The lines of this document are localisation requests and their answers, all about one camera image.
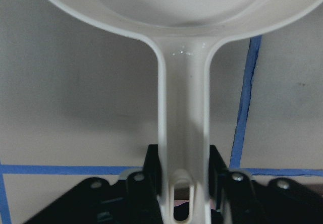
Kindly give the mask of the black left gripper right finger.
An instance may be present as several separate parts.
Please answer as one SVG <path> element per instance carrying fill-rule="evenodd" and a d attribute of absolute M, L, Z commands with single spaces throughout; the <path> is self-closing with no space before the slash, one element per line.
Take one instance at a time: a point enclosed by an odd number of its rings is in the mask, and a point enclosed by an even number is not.
<path fill-rule="evenodd" d="M 217 148 L 209 151 L 211 223 L 322 223 L 322 196 L 288 178 L 266 185 L 230 170 Z"/>

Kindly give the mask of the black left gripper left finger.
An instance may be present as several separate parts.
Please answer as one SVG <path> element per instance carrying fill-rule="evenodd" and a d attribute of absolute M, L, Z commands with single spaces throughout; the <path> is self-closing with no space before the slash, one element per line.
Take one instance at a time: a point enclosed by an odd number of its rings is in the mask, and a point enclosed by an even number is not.
<path fill-rule="evenodd" d="M 143 168 L 132 169 L 111 185 L 84 179 L 27 223 L 163 223 L 157 200 L 161 191 L 158 146 L 148 146 Z"/>

